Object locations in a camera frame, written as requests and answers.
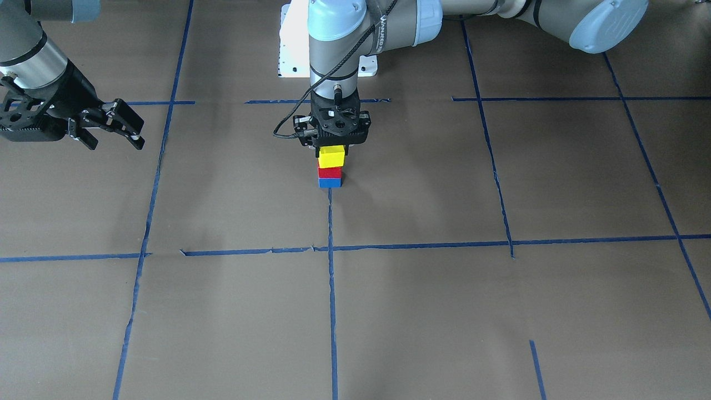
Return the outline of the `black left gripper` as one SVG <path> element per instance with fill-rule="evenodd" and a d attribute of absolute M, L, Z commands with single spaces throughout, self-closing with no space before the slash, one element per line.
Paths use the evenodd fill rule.
<path fill-rule="evenodd" d="M 308 116 L 293 117 L 295 134 L 303 146 L 347 146 L 361 144 L 367 139 L 370 113 L 361 111 L 359 93 L 342 98 L 340 102 L 313 93 L 311 109 Z"/>

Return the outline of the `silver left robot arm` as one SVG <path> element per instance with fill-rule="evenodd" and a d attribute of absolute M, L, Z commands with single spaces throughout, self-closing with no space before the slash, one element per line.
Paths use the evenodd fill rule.
<path fill-rule="evenodd" d="M 647 1 L 308 1 L 310 86 L 297 101 L 310 101 L 307 116 L 291 111 L 303 146 L 361 144 L 370 114 L 360 107 L 361 57 L 416 47 L 434 40 L 446 16 L 498 15 L 523 20 L 572 48 L 605 52 L 632 33 L 647 12 Z"/>

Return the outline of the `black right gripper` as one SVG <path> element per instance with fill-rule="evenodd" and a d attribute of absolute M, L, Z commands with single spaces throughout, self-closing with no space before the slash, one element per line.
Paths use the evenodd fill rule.
<path fill-rule="evenodd" d="M 7 93 L 2 101 L 2 137 L 11 142 L 53 142 L 66 134 L 94 151 L 98 139 L 87 127 L 105 124 L 141 150 L 144 120 L 122 99 L 104 103 L 81 71 L 68 62 L 53 83 L 37 89 L 23 89 L 19 78 L 2 78 Z M 91 118 L 83 118 L 87 111 Z"/>

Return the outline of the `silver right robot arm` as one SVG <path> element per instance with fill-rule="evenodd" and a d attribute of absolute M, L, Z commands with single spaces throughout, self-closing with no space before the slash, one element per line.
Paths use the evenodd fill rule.
<path fill-rule="evenodd" d="M 94 150 L 89 128 L 144 147 L 144 120 L 120 98 L 102 101 L 96 89 L 50 39 L 42 21 L 93 21 L 99 1 L 1 3 L 2 137 L 11 142 L 54 142 L 71 137 Z"/>

